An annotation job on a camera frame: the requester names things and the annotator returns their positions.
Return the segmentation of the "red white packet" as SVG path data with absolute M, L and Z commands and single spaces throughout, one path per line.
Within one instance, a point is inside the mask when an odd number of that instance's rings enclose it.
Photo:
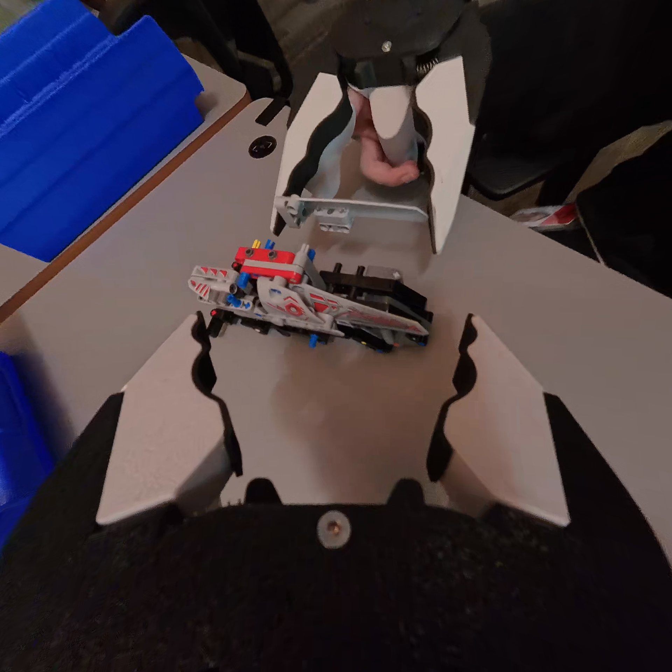
M 534 231 L 558 231 L 572 227 L 577 220 L 577 211 L 574 203 L 535 206 L 518 210 L 509 218 Z

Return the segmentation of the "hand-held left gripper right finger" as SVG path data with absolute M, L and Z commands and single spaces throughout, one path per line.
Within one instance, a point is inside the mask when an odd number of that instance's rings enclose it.
M 544 389 L 480 316 L 466 318 L 452 385 L 426 461 L 444 505 L 471 517 L 501 505 L 567 526 Z

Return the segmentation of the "grey red toy body panel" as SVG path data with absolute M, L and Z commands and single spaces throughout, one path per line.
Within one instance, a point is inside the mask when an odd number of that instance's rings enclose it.
M 285 228 L 299 229 L 314 218 L 320 230 L 347 234 L 357 219 L 383 219 L 426 223 L 427 214 L 417 206 L 356 199 L 325 199 L 307 196 L 276 196 L 271 231 L 278 236 Z

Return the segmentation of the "toy truck chassis model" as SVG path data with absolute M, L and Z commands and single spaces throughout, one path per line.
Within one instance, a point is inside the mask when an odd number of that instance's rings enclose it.
M 208 307 L 209 336 L 239 324 L 263 335 L 300 335 L 311 348 L 345 339 L 381 354 L 427 346 L 433 313 L 398 271 L 360 265 L 345 273 L 341 264 L 319 271 L 315 254 L 307 244 L 285 251 L 255 240 L 227 267 L 195 266 L 187 284 Z

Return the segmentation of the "black office chair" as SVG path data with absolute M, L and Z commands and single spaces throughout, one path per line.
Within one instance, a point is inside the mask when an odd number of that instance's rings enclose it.
M 462 185 L 492 201 L 541 184 L 536 204 L 563 204 L 600 151 L 595 143 L 565 142 L 559 147 L 516 143 L 493 132 L 475 136 Z

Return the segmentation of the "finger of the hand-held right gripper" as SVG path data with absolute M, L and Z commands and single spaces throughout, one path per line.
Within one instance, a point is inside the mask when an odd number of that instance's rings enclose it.
M 284 140 L 276 197 L 335 197 L 341 156 L 355 127 L 347 81 L 320 72 L 291 121 Z
M 433 253 L 440 255 L 456 215 L 475 135 L 461 56 L 435 65 L 416 85 L 415 108 L 427 126 L 427 215 Z

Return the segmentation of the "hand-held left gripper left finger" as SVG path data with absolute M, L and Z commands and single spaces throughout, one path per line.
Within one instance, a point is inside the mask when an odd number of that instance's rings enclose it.
M 199 514 L 243 475 L 242 454 L 200 311 L 189 315 L 122 389 L 97 509 L 111 525 L 164 505 Z

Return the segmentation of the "person's right hand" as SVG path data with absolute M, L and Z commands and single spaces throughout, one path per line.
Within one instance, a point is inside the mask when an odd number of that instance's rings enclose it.
M 359 165 L 363 176 L 388 187 L 415 181 L 419 177 L 416 161 L 408 160 L 396 167 L 389 163 L 374 127 L 368 99 L 352 88 L 348 89 L 348 96 L 356 114 L 352 137 L 361 145 Z

